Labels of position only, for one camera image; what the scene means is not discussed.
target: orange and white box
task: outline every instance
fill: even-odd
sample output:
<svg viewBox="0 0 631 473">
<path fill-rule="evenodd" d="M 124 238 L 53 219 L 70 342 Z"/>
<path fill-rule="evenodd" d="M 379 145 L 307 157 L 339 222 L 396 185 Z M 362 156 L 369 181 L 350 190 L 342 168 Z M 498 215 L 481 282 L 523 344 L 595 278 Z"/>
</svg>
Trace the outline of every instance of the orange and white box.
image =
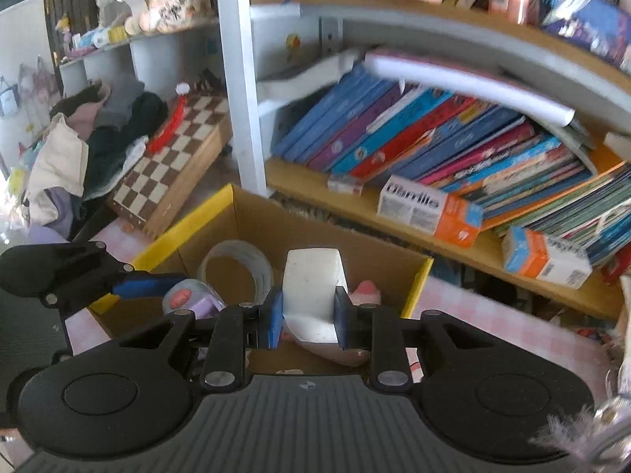
<svg viewBox="0 0 631 473">
<path fill-rule="evenodd" d="M 590 276 L 585 248 L 514 225 L 504 238 L 504 269 L 578 289 Z"/>
<path fill-rule="evenodd" d="M 398 176 L 381 190 L 377 213 L 462 247 L 471 247 L 482 227 L 476 204 Z"/>
</svg>

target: white wall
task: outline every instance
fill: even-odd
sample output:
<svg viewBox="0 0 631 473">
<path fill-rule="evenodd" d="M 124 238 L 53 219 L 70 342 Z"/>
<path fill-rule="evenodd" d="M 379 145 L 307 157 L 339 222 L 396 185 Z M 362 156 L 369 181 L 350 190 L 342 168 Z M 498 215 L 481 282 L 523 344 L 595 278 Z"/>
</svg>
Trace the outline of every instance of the white wall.
<svg viewBox="0 0 631 473">
<path fill-rule="evenodd" d="M 0 30 L 0 75 L 10 84 L 17 83 L 21 63 L 37 66 L 38 55 L 52 70 L 43 0 L 27 0 L 0 12 Z M 33 141 L 33 135 L 26 132 L 27 126 L 23 110 L 14 116 L 0 118 L 0 154 L 9 169 L 18 162 L 18 142 L 30 145 Z"/>
</svg>

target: screw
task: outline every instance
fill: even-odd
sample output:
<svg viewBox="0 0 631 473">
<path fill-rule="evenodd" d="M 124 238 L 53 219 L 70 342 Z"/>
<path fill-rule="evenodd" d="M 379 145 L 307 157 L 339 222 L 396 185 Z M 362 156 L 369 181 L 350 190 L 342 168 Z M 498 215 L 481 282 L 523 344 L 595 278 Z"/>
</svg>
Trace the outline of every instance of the screw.
<svg viewBox="0 0 631 473">
<path fill-rule="evenodd" d="M 616 410 L 613 409 L 613 407 L 607 407 L 603 410 L 603 414 L 601 414 L 600 419 L 606 424 L 611 424 L 616 416 Z"/>
<path fill-rule="evenodd" d="M 403 386 L 408 381 L 408 376 L 402 371 L 389 369 L 377 375 L 377 381 L 384 386 Z"/>
<path fill-rule="evenodd" d="M 212 371 L 204 377 L 204 382 L 209 386 L 225 387 L 235 381 L 235 376 L 229 371 Z"/>
</svg>

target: pile of clothes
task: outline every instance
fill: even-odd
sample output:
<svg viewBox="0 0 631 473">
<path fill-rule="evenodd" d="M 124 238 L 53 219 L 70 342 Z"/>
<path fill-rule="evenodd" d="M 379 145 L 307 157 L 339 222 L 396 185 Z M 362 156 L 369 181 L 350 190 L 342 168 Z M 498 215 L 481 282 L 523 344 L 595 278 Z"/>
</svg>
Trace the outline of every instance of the pile of clothes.
<svg viewBox="0 0 631 473">
<path fill-rule="evenodd" d="M 142 158 L 168 107 L 134 77 L 98 82 L 61 100 L 39 141 L 23 153 L 30 241 L 67 240 L 89 201 L 103 198 Z"/>
</svg>

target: wooden shelf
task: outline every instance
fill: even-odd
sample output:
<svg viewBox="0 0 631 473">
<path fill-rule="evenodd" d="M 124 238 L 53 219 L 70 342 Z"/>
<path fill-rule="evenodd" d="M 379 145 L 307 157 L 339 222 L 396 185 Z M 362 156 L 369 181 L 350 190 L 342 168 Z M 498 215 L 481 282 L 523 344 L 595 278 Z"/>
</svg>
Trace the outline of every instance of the wooden shelf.
<svg viewBox="0 0 631 473">
<path fill-rule="evenodd" d="M 419 0 L 251 0 L 250 13 L 253 21 L 339 19 L 345 44 L 386 43 L 505 72 L 577 109 L 581 118 L 585 113 L 631 134 L 631 77 L 532 26 Z"/>
<path fill-rule="evenodd" d="M 619 284 L 607 286 L 602 281 L 600 271 L 594 272 L 580 290 L 514 276 L 502 267 L 501 241 L 493 231 L 481 233 L 473 247 L 464 249 L 407 225 L 380 218 L 377 216 L 379 192 L 374 189 L 365 189 L 361 197 L 330 192 L 326 186 L 326 175 L 275 158 L 267 161 L 266 174 L 269 186 L 282 194 L 327 208 L 336 215 L 418 244 L 570 308 L 599 318 L 616 319 L 620 314 L 624 301 L 622 289 Z"/>
</svg>

